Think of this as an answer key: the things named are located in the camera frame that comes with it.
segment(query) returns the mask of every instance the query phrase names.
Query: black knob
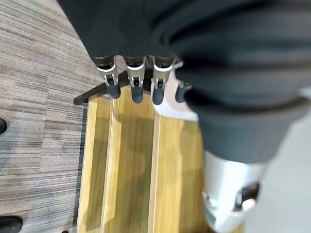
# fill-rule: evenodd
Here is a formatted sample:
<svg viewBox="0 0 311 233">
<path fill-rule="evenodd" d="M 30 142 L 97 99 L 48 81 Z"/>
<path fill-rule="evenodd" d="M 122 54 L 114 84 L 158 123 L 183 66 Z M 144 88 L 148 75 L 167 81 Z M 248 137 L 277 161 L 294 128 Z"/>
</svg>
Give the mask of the black knob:
<svg viewBox="0 0 311 233">
<path fill-rule="evenodd" d="M 0 134 L 4 133 L 6 131 L 6 128 L 7 126 L 5 121 L 2 118 L 0 118 Z"/>
</svg>

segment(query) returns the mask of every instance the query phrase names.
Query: wood grain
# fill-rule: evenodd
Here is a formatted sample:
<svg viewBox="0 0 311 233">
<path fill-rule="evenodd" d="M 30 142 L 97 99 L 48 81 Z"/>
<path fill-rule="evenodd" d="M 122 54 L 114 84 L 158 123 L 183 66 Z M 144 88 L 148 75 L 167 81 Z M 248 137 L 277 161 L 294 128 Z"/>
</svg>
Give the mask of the wood grain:
<svg viewBox="0 0 311 233">
<path fill-rule="evenodd" d="M 197 122 L 155 117 L 148 233 L 211 233 L 203 212 Z"/>
<path fill-rule="evenodd" d="M 88 103 L 86 141 L 78 212 L 78 233 L 99 233 L 109 134 L 110 101 Z"/>
<path fill-rule="evenodd" d="M 129 89 L 121 92 L 111 108 L 101 232 L 145 233 L 154 111 L 150 96 L 145 95 L 141 104 L 135 104 Z"/>
</svg>

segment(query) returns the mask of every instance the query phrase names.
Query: black rubber tip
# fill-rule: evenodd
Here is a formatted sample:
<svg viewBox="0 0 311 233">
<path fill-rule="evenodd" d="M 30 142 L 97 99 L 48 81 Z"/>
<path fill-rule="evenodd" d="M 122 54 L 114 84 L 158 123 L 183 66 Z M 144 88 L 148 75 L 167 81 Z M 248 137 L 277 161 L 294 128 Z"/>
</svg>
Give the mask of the black rubber tip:
<svg viewBox="0 0 311 233">
<path fill-rule="evenodd" d="M 5 120 L 3 120 L 2 118 L 0 118 L 0 134 L 4 133 L 7 129 Z"/>
<path fill-rule="evenodd" d="M 141 103 L 143 99 L 142 87 L 132 87 L 132 100 L 134 103 Z"/>
<path fill-rule="evenodd" d="M 155 105 L 159 105 L 163 102 L 163 99 L 164 99 L 164 89 L 162 88 L 154 89 L 154 92 L 152 94 L 152 102 Z"/>
<path fill-rule="evenodd" d="M 120 85 L 114 86 L 113 84 L 110 84 L 110 86 L 107 86 L 107 91 L 113 99 L 117 99 L 121 95 Z"/>
<path fill-rule="evenodd" d="M 178 87 L 175 94 L 175 99 L 178 103 L 185 102 L 185 93 L 188 91 L 187 88 Z"/>
<path fill-rule="evenodd" d="M 18 233 L 23 226 L 23 220 L 16 216 L 0 217 L 0 233 Z"/>
</svg>

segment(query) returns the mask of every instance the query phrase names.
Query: black metal bar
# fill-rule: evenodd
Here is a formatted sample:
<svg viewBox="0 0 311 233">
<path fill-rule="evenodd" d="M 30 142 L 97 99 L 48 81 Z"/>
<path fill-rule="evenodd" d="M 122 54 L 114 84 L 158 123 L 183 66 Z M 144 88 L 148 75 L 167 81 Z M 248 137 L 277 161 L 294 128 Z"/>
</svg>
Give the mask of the black metal bar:
<svg viewBox="0 0 311 233">
<path fill-rule="evenodd" d="M 147 69 L 145 70 L 145 76 L 144 76 L 144 83 L 143 83 L 143 92 L 145 94 L 150 95 L 150 90 L 151 90 L 151 78 L 153 75 L 153 70 L 152 69 Z M 119 84 L 120 87 L 124 87 L 130 84 L 127 76 L 127 72 L 123 72 L 119 74 Z M 107 86 L 105 83 L 100 84 L 99 86 L 83 93 L 82 95 L 76 97 L 73 99 L 73 104 L 75 105 L 82 105 L 83 103 L 87 103 L 89 98 L 93 96 L 102 96 L 108 94 L 107 92 Z"/>
</svg>

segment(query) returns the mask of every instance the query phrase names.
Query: black fabric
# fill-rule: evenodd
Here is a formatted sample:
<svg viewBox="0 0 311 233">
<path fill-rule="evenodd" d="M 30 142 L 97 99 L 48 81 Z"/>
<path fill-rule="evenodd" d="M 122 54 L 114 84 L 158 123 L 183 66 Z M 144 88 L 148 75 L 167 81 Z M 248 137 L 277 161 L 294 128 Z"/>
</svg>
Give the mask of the black fabric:
<svg viewBox="0 0 311 233">
<path fill-rule="evenodd" d="M 310 101 L 295 98 L 272 108 L 237 108 L 186 93 L 189 106 L 199 115 L 204 148 L 230 161 L 266 163 L 278 150 L 289 125 L 310 108 Z"/>
<path fill-rule="evenodd" d="M 181 57 L 176 76 L 193 87 L 185 100 L 215 155 L 266 162 L 307 111 L 295 100 L 311 85 L 309 0 L 58 1 L 93 59 Z"/>
</svg>

